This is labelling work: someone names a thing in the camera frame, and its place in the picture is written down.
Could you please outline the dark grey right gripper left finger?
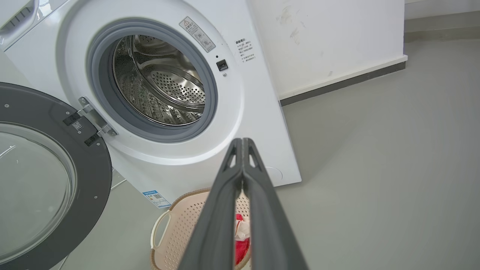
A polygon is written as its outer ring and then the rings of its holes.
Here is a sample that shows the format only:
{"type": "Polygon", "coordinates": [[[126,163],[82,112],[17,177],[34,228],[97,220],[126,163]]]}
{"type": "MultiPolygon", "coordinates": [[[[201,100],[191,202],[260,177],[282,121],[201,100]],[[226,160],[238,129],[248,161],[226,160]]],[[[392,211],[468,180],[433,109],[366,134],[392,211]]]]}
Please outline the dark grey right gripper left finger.
{"type": "Polygon", "coordinates": [[[232,140],[179,264],[180,270],[233,270],[236,200],[242,190],[242,140],[232,140]]]}

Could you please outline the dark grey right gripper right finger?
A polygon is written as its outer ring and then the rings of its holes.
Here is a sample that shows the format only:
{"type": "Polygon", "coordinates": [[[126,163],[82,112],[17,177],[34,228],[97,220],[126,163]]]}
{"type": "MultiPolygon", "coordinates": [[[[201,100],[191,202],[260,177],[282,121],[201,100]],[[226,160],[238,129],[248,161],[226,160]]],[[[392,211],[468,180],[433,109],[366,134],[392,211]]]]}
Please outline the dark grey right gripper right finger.
{"type": "Polygon", "coordinates": [[[307,270],[286,213],[259,151],[242,140],[243,191],[250,200],[251,267],[253,270],[307,270]]]}

